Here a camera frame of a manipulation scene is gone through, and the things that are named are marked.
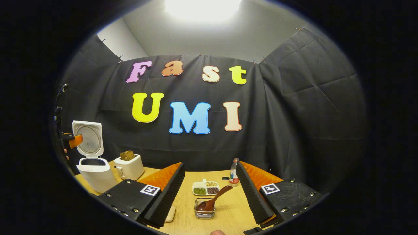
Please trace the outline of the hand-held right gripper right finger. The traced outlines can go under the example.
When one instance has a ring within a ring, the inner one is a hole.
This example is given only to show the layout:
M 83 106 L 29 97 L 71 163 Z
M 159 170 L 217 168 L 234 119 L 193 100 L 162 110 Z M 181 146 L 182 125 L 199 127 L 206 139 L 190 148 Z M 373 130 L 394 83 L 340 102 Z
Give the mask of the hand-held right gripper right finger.
M 283 180 L 246 162 L 238 162 L 236 174 L 260 226 L 270 226 L 302 215 L 323 195 L 300 180 Z

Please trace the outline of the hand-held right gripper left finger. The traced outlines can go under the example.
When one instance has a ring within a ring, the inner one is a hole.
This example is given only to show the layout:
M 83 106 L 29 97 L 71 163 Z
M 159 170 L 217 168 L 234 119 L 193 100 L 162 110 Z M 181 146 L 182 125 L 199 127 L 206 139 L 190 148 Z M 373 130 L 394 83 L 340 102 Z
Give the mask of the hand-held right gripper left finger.
M 160 228 L 184 176 L 184 164 L 178 162 L 141 180 L 123 180 L 100 194 L 98 199 L 131 220 Z

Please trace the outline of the brown wooden spoon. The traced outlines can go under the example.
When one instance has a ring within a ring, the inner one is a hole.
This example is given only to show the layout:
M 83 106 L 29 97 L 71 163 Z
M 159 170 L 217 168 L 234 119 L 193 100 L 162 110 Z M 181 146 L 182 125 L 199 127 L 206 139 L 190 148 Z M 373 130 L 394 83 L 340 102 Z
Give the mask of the brown wooden spoon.
M 215 208 L 215 202 L 216 200 L 222 196 L 224 193 L 228 192 L 229 190 L 233 189 L 232 186 L 224 186 L 213 199 L 201 202 L 199 205 L 197 205 L 196 211 L 199 212 L 211 212 Z

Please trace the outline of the white rice cooker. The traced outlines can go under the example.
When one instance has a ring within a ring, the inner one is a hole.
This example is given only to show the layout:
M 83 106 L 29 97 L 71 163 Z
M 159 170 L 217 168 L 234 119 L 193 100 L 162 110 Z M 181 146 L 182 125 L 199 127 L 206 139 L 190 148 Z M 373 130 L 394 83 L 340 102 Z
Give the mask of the white rice cooker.
M 99 193 L 117 185 L 109 162 L 101 158 L 104 152 L 102 125 L 99 122 L 73 121 L 73 134 L 82 137 L 77 145 L 84 157 L 79 160 L 77 169 L 87 183 Z

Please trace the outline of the clear water bottle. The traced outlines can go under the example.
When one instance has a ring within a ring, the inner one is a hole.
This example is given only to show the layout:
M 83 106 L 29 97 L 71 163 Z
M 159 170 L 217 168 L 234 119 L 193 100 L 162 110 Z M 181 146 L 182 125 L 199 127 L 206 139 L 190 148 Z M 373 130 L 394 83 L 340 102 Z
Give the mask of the clear water bottle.
M 239 184 L 239 178 L 236 174 L 237 163 L 239 158 L 234 158 L 233 163 L 230 167 L 229 186 L 236 187 Z

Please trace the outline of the white divided bean dish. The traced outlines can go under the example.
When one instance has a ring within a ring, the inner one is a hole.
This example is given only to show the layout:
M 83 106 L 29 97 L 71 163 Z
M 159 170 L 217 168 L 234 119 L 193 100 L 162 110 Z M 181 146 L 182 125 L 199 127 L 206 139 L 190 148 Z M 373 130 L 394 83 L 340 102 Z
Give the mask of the white divided bean dish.
M 216 181 L 197 181 L 192 184 L 192 193 L 201 196 L 214 196 L 220 191 L 220 186 Z

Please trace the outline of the white toaster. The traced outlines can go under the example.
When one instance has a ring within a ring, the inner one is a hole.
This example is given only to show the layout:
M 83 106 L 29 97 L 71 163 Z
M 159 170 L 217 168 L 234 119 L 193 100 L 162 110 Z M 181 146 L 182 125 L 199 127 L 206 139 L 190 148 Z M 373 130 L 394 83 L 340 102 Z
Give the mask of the white toaster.
M 115 168 L 119 177 L 123 180 L 137 180 L 145 172 L 142 164 L 142 158 L 139 154 L 134 154 L 134 158 L 126 161 L 120 157 L 114 159 Z

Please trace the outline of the black backdrop cloth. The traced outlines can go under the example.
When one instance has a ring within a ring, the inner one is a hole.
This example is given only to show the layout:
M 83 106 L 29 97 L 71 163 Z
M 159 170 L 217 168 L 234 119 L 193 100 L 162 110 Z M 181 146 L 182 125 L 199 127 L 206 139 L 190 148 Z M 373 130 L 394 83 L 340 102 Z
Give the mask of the black backdrop cloth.
M 62 129 L 100 122 L 103 158 L 146 167 L 227 170 L 234 158 L 325 194 L 361 158 L 368 133 L 360 79 L 341 50 L 303 27 L 258 64 L 211 55 L 117 62 L 90 39 L 57 87 Z

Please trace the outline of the ceiling light panel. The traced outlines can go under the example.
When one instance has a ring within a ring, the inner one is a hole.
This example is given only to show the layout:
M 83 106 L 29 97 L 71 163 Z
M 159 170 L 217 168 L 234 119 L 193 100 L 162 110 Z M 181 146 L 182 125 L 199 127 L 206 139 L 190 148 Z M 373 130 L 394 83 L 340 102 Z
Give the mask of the ceiling light panel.
M 218 22 L 231 18 L 242 0 L 165 0 L 165 12 L 173 17 L 200 22 Z

